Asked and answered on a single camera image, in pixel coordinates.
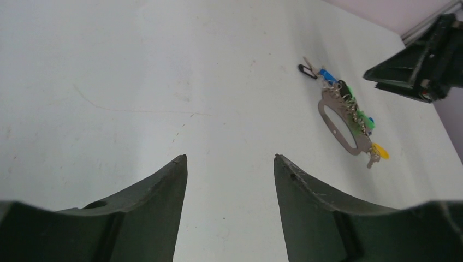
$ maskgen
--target scratch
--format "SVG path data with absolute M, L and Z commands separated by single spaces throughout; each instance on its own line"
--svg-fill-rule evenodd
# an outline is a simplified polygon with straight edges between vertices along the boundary
M 200 116 L 212 116 L 211 114 L 205 114 L 205 113 L 199 113 L 199 112 L 184 112 L 184 111 L 150 111 L 150 110 L 126 110 L 126 109 L 112 109 L 112 108 L 105 108 L 103 106 L 99 106 L 95 104 L 94 102 L 90 101 L 77 87 L 77 85 L 73 84 L 74 89 L 76 90 L 77 93 L 79 93 L 80 97 L 82 97 L 83 100 L 87 101 L 89 104 L 93 105 L 95 108 L 106 110 L 106 111 L 114 111 L 114 112 L 128 112 L 128 113 L 152 113 L 152 114 L 166 114 L 166 113 L 172 113 L 172 114 L 192 114 L 190 117 L 193 115 L 200 115 Z

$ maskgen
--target bunch of keys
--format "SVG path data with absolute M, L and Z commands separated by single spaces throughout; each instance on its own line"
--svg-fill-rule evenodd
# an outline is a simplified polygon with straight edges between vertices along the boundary
M 354 156 L 359 155 L 361 152 L 367 153 L 370 156 L 367 165 L 369 169 L 373 166 L 373 163 L 379 162 L 381 158 L 389 159 L 389 154 L 385 149 L 371 142 L 370 135 L 375 127 L 373 119 L 366 117 L 360 111 L 357 101 L 347 84 L 342 80 L 336 80 L 324 68 L 316 69 L 306 57 L 304 57 L 304 60 L 308 67 L 300 64 L 299 70 L 322 85 L 322 99 L 318 103 L 318 111 L 342 147 Z M 351 131 L 357 147 L 354 148 L 349 145 L 346 138 L 328 117 L 325 106 L 331 108 L 341 117 Z

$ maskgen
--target tabletop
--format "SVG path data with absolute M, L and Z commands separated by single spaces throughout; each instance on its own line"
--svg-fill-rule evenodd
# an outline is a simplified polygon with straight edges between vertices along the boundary
M 188 157 L 175 261 L 287 260 L 273 177 L 312 176 L 395 208 L 461 199 L 434 107 L 363 72 L 400 37 L 319 0 L 0 4 L 0 198 L 83 207 Z M 308 57 L 352 88 L 389 152 L 367 169 L 330 134 Z

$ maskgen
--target yellow key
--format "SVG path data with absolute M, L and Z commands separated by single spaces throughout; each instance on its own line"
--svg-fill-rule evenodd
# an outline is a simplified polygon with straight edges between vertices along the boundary
M 375 150 L 381 158 L 389 159 L 389 153 L 386 149 L 380 147 L 378 144 L 373 143 L 373 150 Z

